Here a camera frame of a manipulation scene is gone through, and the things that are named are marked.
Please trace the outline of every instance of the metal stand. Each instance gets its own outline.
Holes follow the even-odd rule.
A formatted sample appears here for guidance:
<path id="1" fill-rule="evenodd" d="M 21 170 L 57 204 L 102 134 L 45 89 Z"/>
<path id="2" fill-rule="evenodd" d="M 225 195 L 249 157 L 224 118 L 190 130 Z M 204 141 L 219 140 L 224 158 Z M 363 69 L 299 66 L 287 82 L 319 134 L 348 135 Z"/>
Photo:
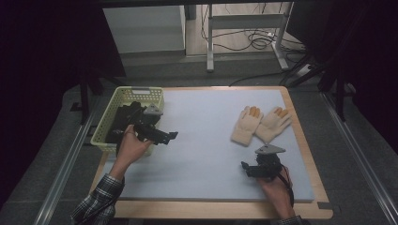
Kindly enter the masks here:
<path id="1" fill-rule="evenodd" d="M 250 28 L 280 28 L 276 40 L 272 41 L 271 45 L 282 70 L 288 70 L 281 50 L 281 41 L 293 3 L 287 4 L 283 14 L 221 16 L 213 16 L 212 5 L 208 5 L 207 72 L 214 71 L 213 30 Z"/>

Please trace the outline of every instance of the wall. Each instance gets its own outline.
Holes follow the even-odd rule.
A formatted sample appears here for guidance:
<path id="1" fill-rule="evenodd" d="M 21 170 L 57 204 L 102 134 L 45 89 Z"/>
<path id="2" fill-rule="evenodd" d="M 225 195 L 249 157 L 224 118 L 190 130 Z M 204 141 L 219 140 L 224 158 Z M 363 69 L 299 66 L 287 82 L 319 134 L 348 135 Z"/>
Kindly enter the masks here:
<path id="1" fill-rule="evenodd" d="M 185 49 L 184 7 L 105 8 L 119 53 Z"/>

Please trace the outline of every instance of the gray floor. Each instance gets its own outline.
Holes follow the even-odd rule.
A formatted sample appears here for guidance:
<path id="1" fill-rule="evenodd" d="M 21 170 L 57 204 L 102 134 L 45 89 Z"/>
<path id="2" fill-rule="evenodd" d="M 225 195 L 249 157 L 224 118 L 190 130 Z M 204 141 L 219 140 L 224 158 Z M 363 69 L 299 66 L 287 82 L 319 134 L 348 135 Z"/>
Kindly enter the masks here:
<path id="1" fill-rule="evenodd" d="M 215 71 L 206 73 L 204 57 L 187 58 L 181 55 L 165 57 L 148 55 L 141 61 L 137 55 L 124 55 L 128 78 L 121 79 L 133 86 L 226 86 L 234 81 L 261 74 L 279 72 L 279 65 L 273 54 L 262 55 L 218 55 Z M 278 85 L 281 75 L 267 75 L 235 83 L 235 85 Z M 312 151 L 315 164 L 332 204 L 334 215 L 329 220 L 313 220 L 312 224 L 389 224 L 389 220 L 376 199 L 375 191 L 363 175 L 356 158 L 349 149 L 338 126 L 333 121 L 329 108 L 317 91 L 315 77 L 299 87 L 290 88 L 298 119 Z M 102 80 L 105 92 L 100 97 L 92 97 L 95 113 L 91 125 L 95 126 L 116 86 Z M 63 108 L 54 123 L 47 140 L 38 156 L 15 188 L 8 202 L 0 212 L 0 224 L 32 224 L 45 203 L 47 194 L 68 156 L 76 135 L 81 132 L 80 112 L 71 112 L 74 102 L 80 101 L 78 87 L 64 95 Z M 375 171 L 382 187 L 395 203 L 398 202 L 398 157 L 363 118 L 350 98 L 345 100 L 346 124 L 361 147 L 363 154 Z M 70 175 L 65 180 L 65 188 L 60 189 L 59 200 L 54 200 L 53 211 L 44 221 L 48 224 L 69 224 L 69 214 L 90 189 L 94 174 L 100 162 L 101 151 L 89 144 L 79 148 Z M 198 224 L 198 221 L 183 221 L 185 224 Z M 235 221 L 199 221 L 201 224 L 234 224 Z M 131 220 L 130 224 L 178 224 L 173 220 Z M 126 220 L 116 220 L 113 224 L 129 224 Z"/>

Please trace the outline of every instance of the metal frame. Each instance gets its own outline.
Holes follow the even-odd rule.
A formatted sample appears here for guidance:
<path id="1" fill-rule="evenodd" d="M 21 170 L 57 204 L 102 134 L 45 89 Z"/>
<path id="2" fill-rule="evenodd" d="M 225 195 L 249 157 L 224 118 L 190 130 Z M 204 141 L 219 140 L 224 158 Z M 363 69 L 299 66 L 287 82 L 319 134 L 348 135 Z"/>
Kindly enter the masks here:
<path id="1" fill-rule="evenodd" d="M 360 144 L 351 133 L 349 126 L 341 119 L 338 113 L 333 110 L 335 106 L 331 96 L 325 93 L 321 93 L 320 95 L 321 98 L 324 99 L 325 104 L 329 109 L 331 118 L 339 129 L 343 139 L 345 140 L 345 143 L 348 146 L 348 149 L 350 150 L 353 158 L 356 160 L 363 177 L 368 183 L 371 191 L 374 193 L 375 198 L 380 204 L 381 210 L 383 210 L 387 220 L 390 224 L 398 224 L 398 208 L 395 205 L 392 196 L 389 194 L 384 184 L 378 179 L 378 176 L 373 170 L 367 157 L 363 154 Z"/>
<path id="2" fill-rule="evenodd" d="M 271 46 L 282 70 L 288 70 L 289 67 L 281 50 L 284 30 L 286 29 L 293 3 L 288 2 L 287 4 L 283 14 L 220 16 L 213 16 L 213 7 L 211 4 L 208 5 L 207 72 L 214 71 L 213 30 L 246 28 L 280 28 L 278 36 L 275 41 L 272 41 Z"/>
<path id="3" fill-rule="evenodd" d="M 56 175 L 53 184 L 48 191 L 46 199 L 40 207 L 38 215 L 33 222 L 34 225 L 47 225 L 50 223 L 55 207 L 57 206 L 61 194 L 64 191 L 65 184 L 69 179 L 69 175 L 72 171 L 76 158 L 80 153 L 80 150 L 84 143 L 84 138 L 86 137 L 87 132 L 90 129 L 94 117 L 99 111 L 98 107 L 100 105 L 100 99 L 98 97 L 95 97 L 93 105 L 94 106 L 92 113 L 88 115 L 87 122 L 84 125 L 80 126 L 75 140 L 73 141 L 68 151 L 68 154 L 66 155 L 61 167 L 59 168 L 58 174 Z"/>

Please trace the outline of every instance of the wooden frame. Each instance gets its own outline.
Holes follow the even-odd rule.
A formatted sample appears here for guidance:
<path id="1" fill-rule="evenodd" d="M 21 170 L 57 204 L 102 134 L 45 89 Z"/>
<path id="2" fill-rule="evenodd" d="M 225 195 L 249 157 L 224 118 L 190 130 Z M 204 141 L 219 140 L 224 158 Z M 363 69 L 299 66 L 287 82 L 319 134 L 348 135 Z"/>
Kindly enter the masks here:
<path id="1" fill-rule="evenodd" d="M 291 126 L 295 132 L 315 196 L 312 202 L 295 203 L 294 209 L 296 214 L 301 215 L 303 218 L 328 219 L 332 217 L 332 209 L 319 208 L 319 203 L 328 205 L 329 199 L 299 123 L 293 102 L 285 87 L 214 86 L 163 88 L 163 90 L 280 90 L 286 109 L 292 114 L 293 122 Z M 107 157 L 108 153 L 104 153 L 90 191 L 93 190 L 98 183 Z M 116 218 L 268 219 L 278 217 L 273 206 L 268 202 L 118 201 L 115 208 Z"/>

